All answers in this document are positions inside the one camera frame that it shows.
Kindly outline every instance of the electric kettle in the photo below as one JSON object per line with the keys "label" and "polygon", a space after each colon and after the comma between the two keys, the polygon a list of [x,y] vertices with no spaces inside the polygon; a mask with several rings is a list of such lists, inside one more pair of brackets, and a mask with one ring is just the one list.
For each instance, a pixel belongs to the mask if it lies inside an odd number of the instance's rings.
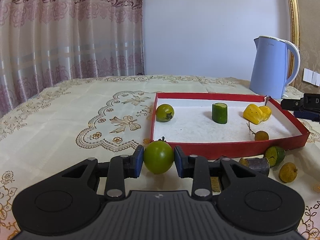
{"label": "electric kettle", "polygon": [[[258,95],[274,99],[283,97],[285,87],[292,83],[299,72],[300,54],[296,45],[290,41],[271,36],[254,39],[257,53],[252,70],[249,89]],[[294,56],[294,68],[288,78],[288,49]]]}

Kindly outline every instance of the table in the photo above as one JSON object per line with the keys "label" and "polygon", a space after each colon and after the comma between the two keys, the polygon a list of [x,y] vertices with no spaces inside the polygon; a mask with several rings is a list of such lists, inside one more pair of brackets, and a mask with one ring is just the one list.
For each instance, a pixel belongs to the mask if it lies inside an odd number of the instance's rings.
{"label": "table", "polygon": [[[75,79],[45,89],[0,122],[0,240],[19,231],[11,209],[24,188],[88,157],[105,162],[131,155],[139,144],[147,146],[156,92],[254,94],[249,81],[235,78],[159,75]],[[286,94],[295,99],[303,96],[290,86]],[[306,204],[298,231],[306,239],[320,239],[320,124],[300,121],[311,134],[304,148],[287,152],[285,161],[298,168],[297,178],[287,185]],[[279,169],[272,168],[269,177],[279,180]],[[104,183],[102,179],[100,194]],[[126,193],[134,189],[190,192],[191,185],[192,179],[178,177],[174,165],[161,175],[143,166],[138,179],[125,180]]]}

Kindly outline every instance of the kettle handle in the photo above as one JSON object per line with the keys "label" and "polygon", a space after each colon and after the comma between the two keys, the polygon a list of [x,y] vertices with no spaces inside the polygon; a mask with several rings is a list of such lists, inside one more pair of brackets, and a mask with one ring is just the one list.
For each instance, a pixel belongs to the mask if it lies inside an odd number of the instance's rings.
{"label": "kettle handle", "polygon": [[285,42],[287,44],[288,49],[292,52],[292,54],[294,56],[294,68],[293,68],[292,74],[287,79],[287,81],[284,83],[284,85],[287,86],[287,85],[291,84],[292,81],[298,75],[299,68],[300,68],[300,53],[299,53],[298,47],[296,45],[294,45],[292,42],[285,41],[285,40],[283,40],[283,42]]}

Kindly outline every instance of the patterned curtain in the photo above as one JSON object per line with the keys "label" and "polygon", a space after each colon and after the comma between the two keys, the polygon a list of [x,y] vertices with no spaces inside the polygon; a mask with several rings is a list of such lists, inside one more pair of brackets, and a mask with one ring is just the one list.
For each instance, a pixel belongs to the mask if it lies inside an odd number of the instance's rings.
{"label": "patterned curtain", "polygon": [[142,0],[0,0],[0,118],[73,78],[144,74]]}

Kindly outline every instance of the yellow pepper piece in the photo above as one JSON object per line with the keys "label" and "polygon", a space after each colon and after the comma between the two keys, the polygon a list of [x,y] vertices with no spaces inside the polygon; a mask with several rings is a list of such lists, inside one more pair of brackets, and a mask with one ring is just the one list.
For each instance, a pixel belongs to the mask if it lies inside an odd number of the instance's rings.
{"label": "yellow pepper piece", "polygon": [[250,104],[243,111],[243,118],[254,124],[259,124],[263,121],[263,112],[255,104]]}
{"label": "yellow pepper piece", "polygon": [[269,119],[269,117],[271,116],[272,114],[272,111],[270,109],[269,106],[259,106],[260,110],[262,111],[263,115],[263,121],[266,121]]}

